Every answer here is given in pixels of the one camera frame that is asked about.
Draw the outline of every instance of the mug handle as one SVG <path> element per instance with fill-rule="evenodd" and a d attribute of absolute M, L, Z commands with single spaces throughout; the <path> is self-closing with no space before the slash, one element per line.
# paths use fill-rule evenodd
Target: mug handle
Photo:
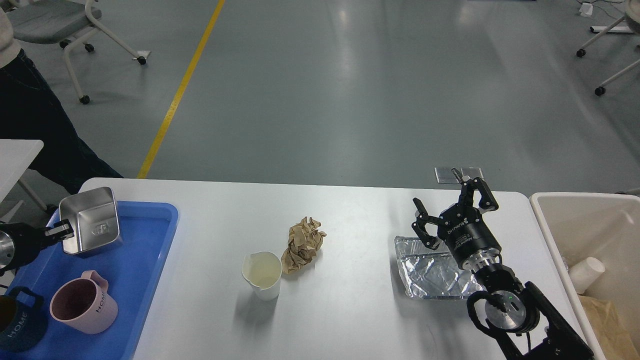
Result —
<path fill-rule="evenodd" d="M 100 286 L 104 292 L 107 292 L 107 289 L 109 288 L 109 282 L 102 276 L 100 276 L 95 270 L 87 270 L 85 272 L 82 272 L 82 276 L 80 276 L 80 278 L 91 279 L 95 281 L 95 283 L 98 284 L 98 286 Z"/>
<path fill-rule="evenodd" d="M 40 310 L 40 308 L 42 307 L 42 304 L 44 303 L 44 298 L 36 293 L 34 293 L 33 291 L 29 290 L 28 288 L 24 287 L 24 286 L 16 286 L 13 289 L 11 289 L 11 291 L 9 291 L 9 296 L 16 299 L 18 297 L 18 294 L 20 293 L 20 291 L 22 291 L 23 293 L 32 296 L 35 299 L 35 303 L 33 304 L 33 309 L 35 310 Z"/>

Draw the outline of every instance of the pink mug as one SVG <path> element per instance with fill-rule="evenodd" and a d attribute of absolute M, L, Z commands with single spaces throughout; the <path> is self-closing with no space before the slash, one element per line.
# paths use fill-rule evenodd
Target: pink mug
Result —
<path fill-rule="evenodd" d="M 95 270 L 64 284 L 51 299 L 51 316 L 85 334 L 105 331 L 118 315 L 118 304 L 109 294 L 109 283 Z"/>

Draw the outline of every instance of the white table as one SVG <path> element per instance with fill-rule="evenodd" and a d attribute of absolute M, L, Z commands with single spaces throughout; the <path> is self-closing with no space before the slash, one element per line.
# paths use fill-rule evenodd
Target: white table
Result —
<path fill-rule="evenodd" d="M 459 191 L 137 179 L 91 179 L 82 191 L 100 186 L 119 200 L 169 202 L 180 213 L 135 360 L 504 358 L 472 325 L 464 301 L 409 299 L 397 274 L 392 240 L 414 236 L 412 198 L 438 214 Z M 579 331 L 529 201 L 494 194 L 500 209 L 484 219 L 505 264 Z M 262 302 L 241 276 L 244 255 L 281 254 L 304 216 L 328 234 L 320 255 L 283 275 L 280 296 Z"/>
<path fill-rule="evenodd" d="M 18 182 L 43 146 L 41 140 L 0 139 L 0 201 Z"/>

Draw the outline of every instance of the yellow floor line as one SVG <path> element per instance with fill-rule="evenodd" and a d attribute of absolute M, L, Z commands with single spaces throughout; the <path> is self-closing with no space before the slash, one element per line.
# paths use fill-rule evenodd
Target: yellow floor line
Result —
<path fill-rule="evenodd" d="M 178 109 L 178 105 L 180 105 L 180 100 L 182 100 L 182 95 L 184 95 L 184 91 L 189 85 L 189 80 L 191 80 L 191 75 L 193 75 L 193 71 L 196 69 L 198 65 L 198 61 L 200 61 L 200 55 L 202 55 L 202 51 L 204 50 L 205 45 L 207 45 L 207 41 L 209 39 L 209 35 L 211 35 L 211 31 L 213 30 L 213 26 L 216 24 L 216 20 L 218 20 L 218 15 L 220 11 L 222 11 L 222 6 L 225 4 L 225 0 L 219 0 L 218 5 L 216 6 L 216 10 L 213 12 L 211 19 L 207 25 L 207 29 L 205 29 L 204 34 L 202 34 L 202 38 L 200 39 L 200 43 L 198 44 L 198 48 L 196 49 L 195 54 L 191 58 L 191 62 L 189 63 L 189 67 L 187 68 L 187 72 L 184 73 L 182 77 L 182 81 L 180 82 L 180 86 L 178 87 L 178 91 L 176 91 L 175 96 L 173 96 L 173 101 L 171 102 L 171 106 L 169 106 L 169 110 L 167 110 L 166 115 L 164 116 L 164 120 L 162 121 L 162 125 L 160 125 L 160 129 L 156 134 L 156 138 L 154 142 L 151 144 L 151 148 L 147 153 L 147 157 L 145 161 L 142 163 L 142 167 L 138 172 L 138 179 L 144 179 L 147 177 L 149 173 L 149 169 L 151 165 L 154 163 L 156 159 L 156 155 L 158 150 L 160 149 L 160 145 L 162 145 L 162 141 L 164 140 L 164 136 L 166 135 L 167 130 L 169 130 L 169 125 L 171 125 L 171 121 L 173 120 L 173 116 L 175 115 L 175 111 Z"/>

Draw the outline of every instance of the aluminum foil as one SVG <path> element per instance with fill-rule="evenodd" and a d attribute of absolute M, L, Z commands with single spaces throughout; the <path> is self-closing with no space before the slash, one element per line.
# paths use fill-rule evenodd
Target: aluminum foil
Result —
<path fill-rule="evenodd" d="M 427 249 L 418 238 L 396 236 L 400 278 L 411 298 L 459 300 L 484 288 L 470 271 L 460 270 L 446 245 Z"/>

